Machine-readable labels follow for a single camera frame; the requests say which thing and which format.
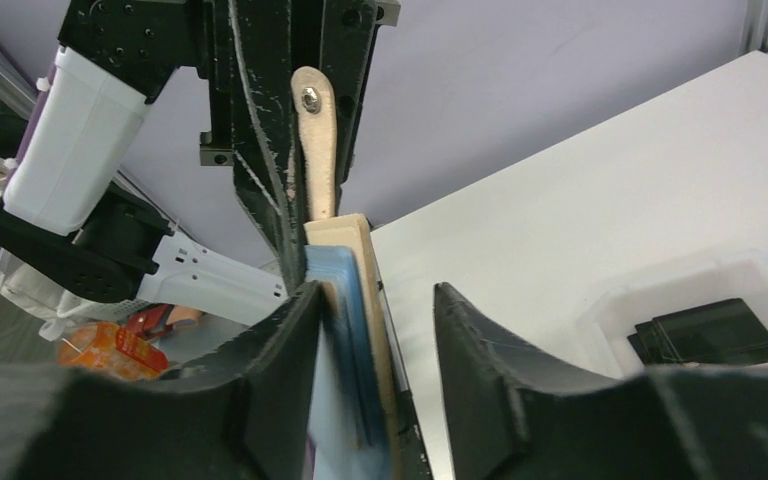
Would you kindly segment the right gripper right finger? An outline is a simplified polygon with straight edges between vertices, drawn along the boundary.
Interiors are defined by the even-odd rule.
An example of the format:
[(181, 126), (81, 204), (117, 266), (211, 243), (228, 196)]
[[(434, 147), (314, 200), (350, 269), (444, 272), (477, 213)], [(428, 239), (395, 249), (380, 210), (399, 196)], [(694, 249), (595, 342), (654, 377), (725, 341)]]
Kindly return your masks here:
[(459, 479), (768, 479), (768, 367), (649, 367), (615, 380), (433, 293)]

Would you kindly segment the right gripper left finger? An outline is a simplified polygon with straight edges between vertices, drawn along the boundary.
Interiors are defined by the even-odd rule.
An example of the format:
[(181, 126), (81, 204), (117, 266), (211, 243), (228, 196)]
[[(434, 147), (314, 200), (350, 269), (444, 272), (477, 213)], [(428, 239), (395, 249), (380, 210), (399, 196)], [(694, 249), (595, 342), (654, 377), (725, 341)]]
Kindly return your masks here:
[(323, 295), (153, 381), (0, 365), (0, 479), (299, 479)]

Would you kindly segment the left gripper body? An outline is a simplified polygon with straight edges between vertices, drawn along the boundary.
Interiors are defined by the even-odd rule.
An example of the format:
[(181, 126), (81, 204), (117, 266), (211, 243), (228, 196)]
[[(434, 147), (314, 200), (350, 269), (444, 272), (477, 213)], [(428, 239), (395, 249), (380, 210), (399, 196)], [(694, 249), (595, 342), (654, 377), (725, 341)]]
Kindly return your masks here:
[(396, 25), (397, 1), (204, 1), (201, 60), (210, 88), (211, 129), (201, 135), (201, 160), (228, 165), (238, 153), (269, 183), (255, 128), (279, 148), (286, 168), (292, 74), (321, 71), (335, 93), (337, 187), (347, 180), (377, 33)]

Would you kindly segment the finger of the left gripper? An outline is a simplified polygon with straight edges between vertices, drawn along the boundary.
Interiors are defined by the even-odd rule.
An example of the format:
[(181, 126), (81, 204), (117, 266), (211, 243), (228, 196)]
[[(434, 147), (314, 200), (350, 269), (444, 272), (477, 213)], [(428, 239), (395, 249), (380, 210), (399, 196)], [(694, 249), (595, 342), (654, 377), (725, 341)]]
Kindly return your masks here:
[(278, 260), (286, 289), (305, 282), (288, 1), (230, 1), (237, 197)]

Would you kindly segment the beige card holder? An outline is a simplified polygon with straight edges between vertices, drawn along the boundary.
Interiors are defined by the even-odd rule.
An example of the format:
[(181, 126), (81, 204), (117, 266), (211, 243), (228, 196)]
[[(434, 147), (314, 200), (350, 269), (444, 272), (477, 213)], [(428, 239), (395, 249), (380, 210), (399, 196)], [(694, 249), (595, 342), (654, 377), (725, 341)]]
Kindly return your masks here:
[(320, 70), (291, 78), (305, 160), (307, 277), (323, 293), (309, 434), (316, 479), (398, 479), (396, 389), (367, 218), (337, 213), (337, 96)]

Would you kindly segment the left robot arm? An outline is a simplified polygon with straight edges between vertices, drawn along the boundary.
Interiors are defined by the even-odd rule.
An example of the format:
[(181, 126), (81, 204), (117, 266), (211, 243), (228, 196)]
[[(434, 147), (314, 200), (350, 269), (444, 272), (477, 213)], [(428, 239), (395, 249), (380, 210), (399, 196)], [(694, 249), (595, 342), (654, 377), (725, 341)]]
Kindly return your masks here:
[(335, 210), (376, 36), (399, 14), (396, 1), (72, 2), (0, 199), (0, 246), (86, 300), (238, 319), (253, 270), (113, 183), (170, 78), (193, 67), (209, 84), (200, 155), (232, 166), (237, 198), (297, 288), (304, 226)]

